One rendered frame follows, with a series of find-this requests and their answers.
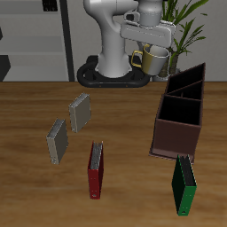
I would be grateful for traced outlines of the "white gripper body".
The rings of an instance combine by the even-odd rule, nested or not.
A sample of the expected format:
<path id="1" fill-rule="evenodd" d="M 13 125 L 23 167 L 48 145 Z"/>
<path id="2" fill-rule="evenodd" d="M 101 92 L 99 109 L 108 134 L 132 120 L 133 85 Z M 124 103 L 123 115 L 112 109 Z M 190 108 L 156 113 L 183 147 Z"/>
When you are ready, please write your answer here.
<path id="1" fill-rule="evenodd" d="M 122 38 L 164 48 L 171 46 L 175 32 L 176 26 L 172 22 L 164 20 L 152 29 L 140 27 L 137 23 L 132 24 L 129 21 L 124 21 L 121 24 Z"/>

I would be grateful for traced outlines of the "white-yellow mug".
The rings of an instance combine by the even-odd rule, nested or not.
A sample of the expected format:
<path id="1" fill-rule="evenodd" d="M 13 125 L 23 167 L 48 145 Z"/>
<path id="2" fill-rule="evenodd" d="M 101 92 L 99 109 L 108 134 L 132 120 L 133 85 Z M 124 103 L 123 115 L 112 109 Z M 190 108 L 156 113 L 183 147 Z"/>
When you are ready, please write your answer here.
<path id="1" fill-rule="evenodd" d="M 141 64 L 136 64 L 133 61 L 133 56 L 136 53 L 142 56 Z M 160 46 L 146 44 L 141 51 L 134 50 L 132 55 L 131 65 L 139 67 L 145 74 L 153 76 L 160 73 L 167 58 L 169 57 L 169 51 Z"/>

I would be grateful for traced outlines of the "grey book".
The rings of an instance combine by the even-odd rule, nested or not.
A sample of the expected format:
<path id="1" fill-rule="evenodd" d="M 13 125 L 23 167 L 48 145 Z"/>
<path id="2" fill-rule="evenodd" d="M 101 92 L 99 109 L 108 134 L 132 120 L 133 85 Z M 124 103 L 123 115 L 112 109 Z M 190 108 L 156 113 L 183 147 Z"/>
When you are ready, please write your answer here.
<path id="1" fill-rule="evenodd" d="M 90 95 L 82 93 L 68 107 L 72 131 L 78 133 L 90 120 Z"/>
<path id="2" fill-rule="evenodd" d="M 68 147 L 66 121 L 57 119 L 46 136 L 46 140 L 51 163 L 59 165 Z"/>

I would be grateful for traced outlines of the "dark brown desk caddy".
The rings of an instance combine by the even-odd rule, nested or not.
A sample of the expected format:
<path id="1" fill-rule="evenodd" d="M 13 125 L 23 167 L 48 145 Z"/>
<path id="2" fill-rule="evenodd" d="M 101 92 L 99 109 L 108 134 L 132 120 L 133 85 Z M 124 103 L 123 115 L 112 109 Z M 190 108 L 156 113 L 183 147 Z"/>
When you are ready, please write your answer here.
<path id="1" fill-rule="evenodd" d="M 206 64 L 168 78 L 156 114 L 149 155 L 168 160 L 190 156 L 194 163 L 202 126 Z"/>

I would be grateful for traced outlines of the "red book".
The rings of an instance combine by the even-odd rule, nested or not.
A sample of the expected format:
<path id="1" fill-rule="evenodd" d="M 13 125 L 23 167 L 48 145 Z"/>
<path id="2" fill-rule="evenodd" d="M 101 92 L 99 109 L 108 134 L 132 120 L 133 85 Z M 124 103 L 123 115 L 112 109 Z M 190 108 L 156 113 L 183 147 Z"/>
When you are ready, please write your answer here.
<path id="1" fill-rule="evenodd" d="M 88 163 L 90 197 L 99 200 L 104 174 L 103 143 L 92 142 Z"/>

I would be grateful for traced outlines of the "green book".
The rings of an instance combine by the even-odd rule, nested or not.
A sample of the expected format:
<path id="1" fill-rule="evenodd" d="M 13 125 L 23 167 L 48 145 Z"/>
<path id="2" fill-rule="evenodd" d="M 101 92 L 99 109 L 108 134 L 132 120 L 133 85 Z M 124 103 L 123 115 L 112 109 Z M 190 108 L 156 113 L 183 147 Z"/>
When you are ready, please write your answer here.
<path id="1" fill-rule="evenodd" d="M 177 156 L 171 185 L 176 213 L 179 216 L 187 216 L 197 189 L 189 156 Z"/>

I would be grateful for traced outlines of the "green pot plant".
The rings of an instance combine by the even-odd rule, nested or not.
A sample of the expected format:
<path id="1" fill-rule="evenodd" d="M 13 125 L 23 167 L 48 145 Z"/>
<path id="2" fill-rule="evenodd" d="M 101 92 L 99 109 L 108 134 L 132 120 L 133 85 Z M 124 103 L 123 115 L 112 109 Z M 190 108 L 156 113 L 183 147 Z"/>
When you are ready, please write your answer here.
<path id="1" fill-rule="evenodd" d="M 198 0 L 195 3 L 193 3 L 192 0 L 189 0 L 189 2 L 182 9 L 178 8 L 178 2 L 179 0 L 163 0 L 162 3 L 161 19 L 167 22 L 173 22 L 176 26 L 179 26 L 181 38 L 179 40 L 174 39 L 174 45 L 176 46 L 175 49 L 172 47 L 168 48 L 170 56 L 167 58 L 160 73 L 153 76 L 154 82 L 166 82 L 171 75 L 177 74 L 178 71 L 176 69 L 176 65 L 178 57 L 183 53 L 190 53 L 187 48 L 191 44 L 205 39 L 205 36 L 200 36 L 203 25 L 190 32 L 194 19 L 186 21 L 185 24 L 182 24 L 182 21 L 197 8 L 207 3 L 208 0 Z"/>

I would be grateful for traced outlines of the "black box on shelf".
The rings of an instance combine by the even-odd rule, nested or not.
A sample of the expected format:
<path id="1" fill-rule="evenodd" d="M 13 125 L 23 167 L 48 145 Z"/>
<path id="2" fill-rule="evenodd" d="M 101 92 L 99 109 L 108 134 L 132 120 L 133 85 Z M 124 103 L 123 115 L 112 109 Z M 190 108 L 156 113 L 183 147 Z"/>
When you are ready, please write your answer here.
<path id="1" fill-rule="evenodd" d="M 58 10 L 57 0 L 42 0 L 45 12 L 56 12 Z"/>

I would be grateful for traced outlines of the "white shelf unit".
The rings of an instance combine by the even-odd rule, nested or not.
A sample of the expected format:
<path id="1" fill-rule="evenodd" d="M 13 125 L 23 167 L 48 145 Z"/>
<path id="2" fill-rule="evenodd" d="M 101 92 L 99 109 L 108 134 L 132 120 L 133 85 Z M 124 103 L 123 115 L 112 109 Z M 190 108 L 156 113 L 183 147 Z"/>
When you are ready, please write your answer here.
<path id="1" fill-rule="evenodd" d="M 0 55 L 11 68 L 3 82 L 72 82 L 74 63 L 67 0 L 45 12 L 42 0 L 0 0 Z"/>

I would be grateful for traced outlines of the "dark grey block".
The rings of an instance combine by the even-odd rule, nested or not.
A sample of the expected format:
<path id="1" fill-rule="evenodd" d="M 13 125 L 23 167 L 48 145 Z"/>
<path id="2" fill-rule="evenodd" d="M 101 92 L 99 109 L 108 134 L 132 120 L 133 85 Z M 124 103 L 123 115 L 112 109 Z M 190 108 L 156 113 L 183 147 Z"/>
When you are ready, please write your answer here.
<path id="1" fill-rule="evenodd" d="M 11 63 L 9 57 L 7 55 L 0 55 L 0 82 L 4 80 L 10 68 Z"/>

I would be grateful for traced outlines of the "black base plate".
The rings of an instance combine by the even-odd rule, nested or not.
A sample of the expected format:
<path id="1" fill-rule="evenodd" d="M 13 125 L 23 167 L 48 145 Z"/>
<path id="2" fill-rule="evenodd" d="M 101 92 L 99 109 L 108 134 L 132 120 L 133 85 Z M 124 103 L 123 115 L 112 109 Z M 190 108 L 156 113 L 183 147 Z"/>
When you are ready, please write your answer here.
<path id="1" fill-rule="evenodd" d="M 98 64 L 98 56 L 91 55 L 77 71 L 78 82 L 88 88 L 140 88 L 144 87 L 150 77 L 143 71 L 132 66 L 132 70 L 119 78 L 108 78 L 95 70 Z"/>

